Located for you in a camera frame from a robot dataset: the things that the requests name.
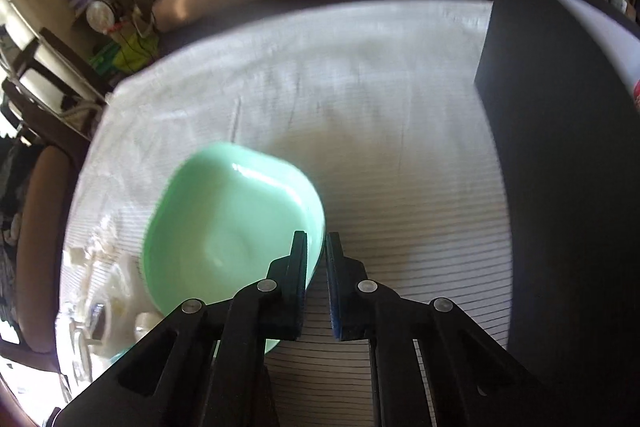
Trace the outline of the green plastic bowl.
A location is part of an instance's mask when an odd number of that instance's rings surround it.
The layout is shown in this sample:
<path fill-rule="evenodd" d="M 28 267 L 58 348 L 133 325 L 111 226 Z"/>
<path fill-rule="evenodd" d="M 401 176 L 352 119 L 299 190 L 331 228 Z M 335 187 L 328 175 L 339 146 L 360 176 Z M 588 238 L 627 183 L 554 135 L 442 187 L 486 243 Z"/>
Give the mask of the green plastic bowl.
<path fill-rule="evenodd" d="M 307 236 L 307 277 L 321 255 L 326 217 L 316 188 L 289 162 L 216 142 L 171 177 L 145 233 L 144 286 L 161 314 L 186 299 L 210 305 L 266 278 Z"/>

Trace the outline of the black open storage box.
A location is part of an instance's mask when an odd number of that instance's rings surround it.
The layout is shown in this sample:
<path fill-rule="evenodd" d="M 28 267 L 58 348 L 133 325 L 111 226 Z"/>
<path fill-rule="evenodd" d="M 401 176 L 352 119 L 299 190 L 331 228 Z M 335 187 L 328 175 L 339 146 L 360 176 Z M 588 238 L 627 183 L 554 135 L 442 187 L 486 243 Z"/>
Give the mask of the black open storage box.
<path fill-rule="evenodd" d="M 494 0 L 475 86 L 512 237 L 509 349 L 539 374 L 639 367 L 639 34 L 602 0 Z"/>

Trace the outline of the white striped tablecloth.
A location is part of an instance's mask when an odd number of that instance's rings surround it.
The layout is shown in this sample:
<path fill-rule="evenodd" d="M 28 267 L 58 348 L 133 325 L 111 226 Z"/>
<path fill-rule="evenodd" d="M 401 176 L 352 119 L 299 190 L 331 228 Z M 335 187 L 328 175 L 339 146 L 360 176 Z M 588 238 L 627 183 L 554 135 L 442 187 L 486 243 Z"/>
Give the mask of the white striped tablecloth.
<path fill-rule="evenodd" d="M 487 1 L 339 4 L 269 17 L 170 54 L 112 96 L 65 239 L 68 314 L 120 255 L 140 254 L 169 177 L 229 141 L 289 161 L 317 187 L 349 257 L 401 296 L 454 300 L 509 338 L 512 254 L 494 140 L 474 77 Z"/>

